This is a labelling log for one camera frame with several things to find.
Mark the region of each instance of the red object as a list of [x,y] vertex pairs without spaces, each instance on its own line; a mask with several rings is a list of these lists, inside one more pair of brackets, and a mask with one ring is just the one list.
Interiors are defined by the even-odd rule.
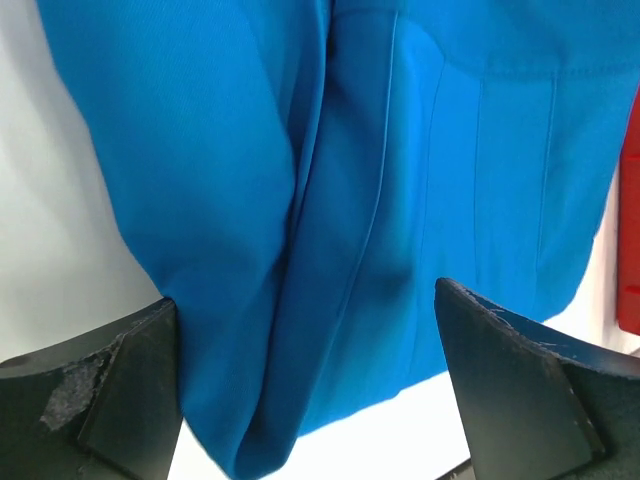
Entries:
[[640,95],[620,157],[618,298],[620,328],[640,335]]

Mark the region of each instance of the white background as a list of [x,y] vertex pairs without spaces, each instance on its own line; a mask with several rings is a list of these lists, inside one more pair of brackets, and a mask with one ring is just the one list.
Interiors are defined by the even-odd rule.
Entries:
[[[0,361],[159,295],[124,247],[86,126],[57,78],[33,0],[0,2]],[[614,324],[615,183],[572,305],[550,320],[630,353]],[[468,450],[446,374],[301,439],[273,480],[435,479]],[[171,480],[224,478],[183,428]]]

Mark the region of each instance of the blue garment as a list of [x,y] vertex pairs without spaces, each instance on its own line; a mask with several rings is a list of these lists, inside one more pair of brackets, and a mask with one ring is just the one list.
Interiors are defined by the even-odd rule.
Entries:
[[537,320],[573,297],[637,0],[38,4],[122,236],[179,307],[185,416],[232,478],[443,371],[437,277]]

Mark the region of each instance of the black object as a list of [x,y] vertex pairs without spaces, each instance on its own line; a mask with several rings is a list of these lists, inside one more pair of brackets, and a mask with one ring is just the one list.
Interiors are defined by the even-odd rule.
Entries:
[[0,364],[0,479],[165,480],[182,416],[162,300]]
[[472,463],[445,479],[640,478],[640,359],[451,280],[437,282],[436,315]]

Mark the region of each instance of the blue jacket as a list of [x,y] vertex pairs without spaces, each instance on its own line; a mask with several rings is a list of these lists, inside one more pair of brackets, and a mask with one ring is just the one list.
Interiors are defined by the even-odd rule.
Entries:
[[234,479],[446,369],[454,277],[572,299],[640,78],[637,0],[38,0],[187,420]]

